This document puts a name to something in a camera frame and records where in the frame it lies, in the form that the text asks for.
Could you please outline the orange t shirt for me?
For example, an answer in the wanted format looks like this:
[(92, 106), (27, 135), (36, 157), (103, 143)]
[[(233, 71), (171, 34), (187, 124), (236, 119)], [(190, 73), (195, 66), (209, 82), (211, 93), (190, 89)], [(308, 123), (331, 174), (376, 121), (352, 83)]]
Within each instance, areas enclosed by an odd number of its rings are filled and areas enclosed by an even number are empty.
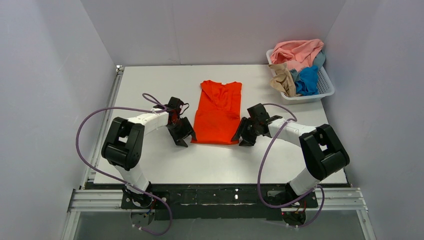
[(242, 83), (205, 80), (194, 117), (193, 144), (236, 145), (232, 140), (241, 122)]

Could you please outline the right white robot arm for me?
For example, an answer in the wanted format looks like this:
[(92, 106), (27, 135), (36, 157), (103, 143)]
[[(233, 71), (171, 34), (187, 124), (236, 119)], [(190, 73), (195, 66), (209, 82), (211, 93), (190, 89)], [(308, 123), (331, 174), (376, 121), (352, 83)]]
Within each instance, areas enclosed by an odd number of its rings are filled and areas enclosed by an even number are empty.
[(241, 140), (240, 146), (251, 147), (258, 136), (281, 139), (300, 147), (305, 168), (285, 185), (285, 191), (293, 197), (305, 194), (350, 163), (347, 151), (329, 124), (302, 125), (278, 115), (264, 119), (243, 117), (232, 140)]

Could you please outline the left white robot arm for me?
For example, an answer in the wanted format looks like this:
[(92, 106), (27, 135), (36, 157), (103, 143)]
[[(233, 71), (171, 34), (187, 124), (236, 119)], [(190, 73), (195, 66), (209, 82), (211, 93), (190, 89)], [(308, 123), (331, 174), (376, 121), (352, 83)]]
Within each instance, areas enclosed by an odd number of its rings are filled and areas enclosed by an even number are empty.
[(151, 184), (140, 164), (143, 142), (146, 135), (162, 127), (168, 129), (176, 146), (187, 148), (184, 139), (188, 136), (197, 139), (187, 117), (181, 118), (177, 113), (166, 111), (131, 118), (116, 117), (110, 125), (101, 156), (118, 170), (133, 193), (142, 194)]

